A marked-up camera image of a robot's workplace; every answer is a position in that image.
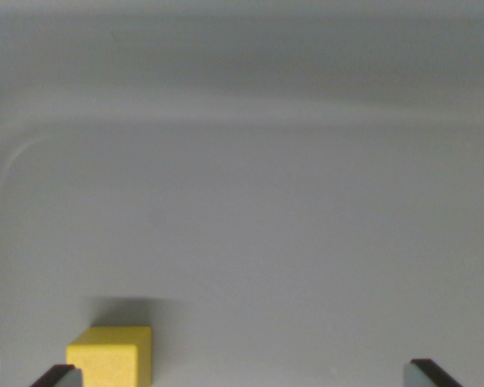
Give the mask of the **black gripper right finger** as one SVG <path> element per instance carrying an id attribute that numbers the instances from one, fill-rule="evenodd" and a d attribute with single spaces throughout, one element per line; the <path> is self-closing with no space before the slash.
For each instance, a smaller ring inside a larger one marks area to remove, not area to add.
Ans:
<path id="1" fill-rule="evenodd" d="M 404 387 L 462 387 L 432 359 L 412 359 L 403 366 Z"/>

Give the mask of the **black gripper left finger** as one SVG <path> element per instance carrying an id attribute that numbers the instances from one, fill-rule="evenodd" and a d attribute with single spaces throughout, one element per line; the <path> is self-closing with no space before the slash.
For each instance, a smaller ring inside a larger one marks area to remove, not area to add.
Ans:
<path id="1" fill-rule="evenodd" d="M 82 371 L 72 364 L 55 364 L 31 387 L 82 387 Z"/>

